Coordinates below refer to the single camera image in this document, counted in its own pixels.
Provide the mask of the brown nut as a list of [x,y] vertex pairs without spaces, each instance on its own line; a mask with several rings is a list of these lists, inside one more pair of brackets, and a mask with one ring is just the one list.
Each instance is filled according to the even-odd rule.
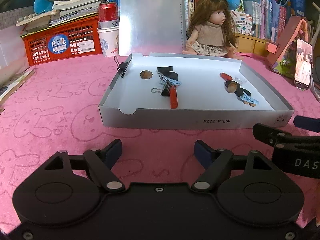
[[232,83],[230,83],[230,85],[227,87],[227,92],[234,93],[238,88],[238,85],[239,84],[237,82],[232,81]]

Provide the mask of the clear plastic round lid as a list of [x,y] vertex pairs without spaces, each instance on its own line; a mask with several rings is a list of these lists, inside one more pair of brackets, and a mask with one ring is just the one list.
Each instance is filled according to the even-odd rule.
[[240,78],[238,78],[238,77],[235,77],[235,78],[233,79],[233,81],[237,82],[237,83],[240,84],[240,85],[243,85],[243,84],[245,84],[245,83],[247,82],[247,80],[245,80],[245,79],[240,79]]

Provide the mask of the large black binder clip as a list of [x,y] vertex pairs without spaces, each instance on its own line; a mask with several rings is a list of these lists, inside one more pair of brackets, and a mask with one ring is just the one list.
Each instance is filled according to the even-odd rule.
[[175,84],[172,83],[171,81],[167,80],[165,81],[165,83],[163,84],[162,88],[152,88],[151,92],[152,93],[160,93],[161,96],[170,96],[170,89],[172,88],[172,86],[174,86]]

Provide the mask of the small blue hair clip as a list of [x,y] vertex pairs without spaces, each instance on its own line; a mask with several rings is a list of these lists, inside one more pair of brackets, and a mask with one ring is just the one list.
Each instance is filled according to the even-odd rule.
[[181,85],[181,82],[178,81],[178,80],[174,80],[174,79],[171,79],[163,74],[159,74],[159,78],[160,78],[160,84],[166,84],[168,81],[172,84],[172,85],[175,85],[175,86],[180,86]]

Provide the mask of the brown walnut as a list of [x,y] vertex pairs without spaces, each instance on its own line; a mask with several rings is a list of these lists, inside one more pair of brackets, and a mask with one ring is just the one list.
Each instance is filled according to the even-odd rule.
[[143,80],[148,80],[148,79],[152,78],[152,76],[153,76],[153,74],[149,70],[143,70],[143,71],[140,72],[140,77]]

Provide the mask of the black ring lid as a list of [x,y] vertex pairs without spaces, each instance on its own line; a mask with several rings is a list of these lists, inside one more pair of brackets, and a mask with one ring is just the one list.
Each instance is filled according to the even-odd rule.
[[172,72],[173,67],[172,66],[165,66],[165,67],[157,67],[158,73],[166,73],[166,72]]

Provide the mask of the black round puck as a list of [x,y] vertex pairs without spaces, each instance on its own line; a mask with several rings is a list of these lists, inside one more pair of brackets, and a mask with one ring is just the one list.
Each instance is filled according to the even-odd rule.
[[237,88],[234,93],[235,93],[236,96],[238,96],[238,97],[243,96],[244,93],[246,93],[248,96],[251,96],[251,93],[250,93],[248,90],[246,90],[246,89],[244,89],[244,88],[241,88],[241,87]]

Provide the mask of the black oval stone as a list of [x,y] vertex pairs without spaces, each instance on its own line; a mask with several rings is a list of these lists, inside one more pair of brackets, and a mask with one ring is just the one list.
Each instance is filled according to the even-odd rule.
[[164,76],[172,80],[178,80],[178,74],[176,72],[164,72]]

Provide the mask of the pink house phone stand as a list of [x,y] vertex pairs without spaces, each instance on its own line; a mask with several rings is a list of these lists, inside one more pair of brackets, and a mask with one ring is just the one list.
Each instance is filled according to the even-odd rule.
[[275,43],[267,43],[266,63],[273,72],[293,79],[296,66],[297,40],[308,42],[308,20],[291,16]]

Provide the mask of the smartphone on stand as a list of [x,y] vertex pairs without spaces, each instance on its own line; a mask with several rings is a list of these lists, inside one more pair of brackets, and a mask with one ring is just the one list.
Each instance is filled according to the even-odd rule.
[[300,89],[309,89],[312,72],[312,45],[301,39],[297,40],[296,65],[293,81]]

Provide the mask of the grey cardboard box tray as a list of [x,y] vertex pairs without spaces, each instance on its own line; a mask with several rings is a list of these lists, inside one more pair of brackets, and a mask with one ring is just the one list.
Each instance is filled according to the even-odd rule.
[[[181,85],[177,87],[178,107],[152,88],[162,88],[157,67],[172,66]],[[140,72],[152,78],[143,80]],[[221,73],[247,82],[238,87],[258,100],[255,107],[227,92]],[[240,60],[185,54],[148,56],[132,54],[123,78],[117,72],[106,90],[99,111],[104,126],[142,129],[240,129],[257,123],[283,127],[294,109],[260,74]]]

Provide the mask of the binder clip on box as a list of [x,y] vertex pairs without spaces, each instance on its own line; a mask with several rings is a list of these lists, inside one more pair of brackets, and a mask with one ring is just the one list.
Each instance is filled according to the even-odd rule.
[[130,54],[129,57],[122,63],[119,63],[117,56],[114,56],[113,59],[117,65],[117,71],[119,75],[121,76],[121,78],[123,78],[126,74],[130,61],[132,60],[132,54]]

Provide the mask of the row of shelf books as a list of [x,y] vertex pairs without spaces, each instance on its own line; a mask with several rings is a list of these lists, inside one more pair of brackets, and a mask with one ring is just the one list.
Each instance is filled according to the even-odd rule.
[[[116,2],[120,16],[120,0]],[[185,29],[187,29],[192,12],[194,12],[198,0],[184,0]],[[241,34],[257,34],[261,38],[273,38],[277,27],[277,13],[286,8],[275,0],[240,0],[240,6],[231,10],[231,16],[235,21],[236,30]]]

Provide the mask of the book at left edge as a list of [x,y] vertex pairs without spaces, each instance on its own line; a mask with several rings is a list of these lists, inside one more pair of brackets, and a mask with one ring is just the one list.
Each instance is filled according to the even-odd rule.
[[0,106],[2,106],[8,98],[12,96],[28,79],[35,74],[35,70],[26,70],[20,74],[16,74],[9,81],[1,86],[1,100]]

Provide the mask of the brown haired doll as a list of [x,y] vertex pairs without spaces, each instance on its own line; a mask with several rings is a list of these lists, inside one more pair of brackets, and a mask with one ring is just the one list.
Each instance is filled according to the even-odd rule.
[[183,53],[242,60],[236,54],[234,33],[235,23],[226,0],[199,0],[190,18]]

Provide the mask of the red plastic basket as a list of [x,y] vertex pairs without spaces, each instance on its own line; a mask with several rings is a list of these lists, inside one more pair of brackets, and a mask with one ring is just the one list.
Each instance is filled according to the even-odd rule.
[[101,54],[97,14],[22,37],[30,66]]

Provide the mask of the white paper cup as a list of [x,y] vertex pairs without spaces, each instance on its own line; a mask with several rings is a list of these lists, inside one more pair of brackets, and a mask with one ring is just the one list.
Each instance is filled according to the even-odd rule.
[[104,57],[118,55],[119,51],[119,27],[98,28],[101,50]]

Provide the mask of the red soda can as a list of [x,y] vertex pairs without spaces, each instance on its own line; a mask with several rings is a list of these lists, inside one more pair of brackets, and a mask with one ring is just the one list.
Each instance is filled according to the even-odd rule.
[[100,3],[98,7],[98,28],[113,28],[119,25],[118,6],[115,2]]

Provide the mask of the translucent clipboard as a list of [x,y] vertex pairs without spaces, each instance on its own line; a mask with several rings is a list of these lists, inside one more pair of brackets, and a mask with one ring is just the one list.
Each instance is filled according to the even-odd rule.
[[184,50],[184,0],[120,0],[119,12],[119,55]]

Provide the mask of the stack of books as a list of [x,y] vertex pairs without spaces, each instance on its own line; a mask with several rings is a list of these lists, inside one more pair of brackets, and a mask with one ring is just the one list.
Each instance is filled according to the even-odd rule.
[[41,14],[25,15],[17,20],[16,26],[22,26],[25,32],[46,29],[81,17],[95,14],[102,0],[50,0],[52,10]]

